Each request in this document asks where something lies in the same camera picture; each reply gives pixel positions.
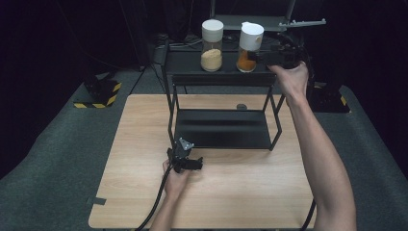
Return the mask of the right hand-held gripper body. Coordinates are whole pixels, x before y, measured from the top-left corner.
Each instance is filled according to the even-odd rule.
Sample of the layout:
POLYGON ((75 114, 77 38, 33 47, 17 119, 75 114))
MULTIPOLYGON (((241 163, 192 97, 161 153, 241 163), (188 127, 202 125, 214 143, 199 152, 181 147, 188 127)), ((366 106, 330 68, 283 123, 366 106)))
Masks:
POLYGON ((281 32, 278 33, 279 45, 277 48, 278 54, 283 58, 280 65, 284 68, 295 68, 301 62, 309 64, 311 58, 305 46, 306 34, 312 27, 325 24, 324 18, 321 20, 280 22, 278 28, 281 29, 281 32))

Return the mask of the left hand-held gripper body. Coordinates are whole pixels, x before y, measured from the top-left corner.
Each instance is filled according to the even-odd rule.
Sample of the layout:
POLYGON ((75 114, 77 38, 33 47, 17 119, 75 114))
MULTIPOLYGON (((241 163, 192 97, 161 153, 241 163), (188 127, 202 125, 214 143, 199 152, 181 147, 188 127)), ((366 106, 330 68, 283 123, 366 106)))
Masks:
POLYGON ((180 173, 183 169, 186 169, 189 155, 193 148, 193 143, 180 138, 175 143, 173 148, 169 148, 167 150, 169 163, 177 173, 180 173))

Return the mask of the person's left hand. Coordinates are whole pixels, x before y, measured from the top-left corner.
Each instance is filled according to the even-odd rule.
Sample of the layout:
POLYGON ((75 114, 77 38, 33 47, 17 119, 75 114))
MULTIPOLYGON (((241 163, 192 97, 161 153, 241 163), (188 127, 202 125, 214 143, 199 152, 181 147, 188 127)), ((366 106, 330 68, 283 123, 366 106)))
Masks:
POLYGON ((182 170, 177 173, 172 168, 169 171, 165 183, 166 201, 176 202, 179 199, 188 183, 190 174, 190 170, 182 170))

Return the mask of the person's right hand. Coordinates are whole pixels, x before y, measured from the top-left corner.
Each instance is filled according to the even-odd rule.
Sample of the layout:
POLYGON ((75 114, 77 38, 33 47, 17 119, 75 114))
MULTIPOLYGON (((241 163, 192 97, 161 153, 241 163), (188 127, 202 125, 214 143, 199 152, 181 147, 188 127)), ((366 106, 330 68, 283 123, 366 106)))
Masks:
POLYGON ((285 69, 279 65, 269 65, 268 69, 277 76, 280 89, 286 96, 290 107, 298 107, 307 103, 306 89, 309 73, 304 62, 300 62, 292 69, 285 69))

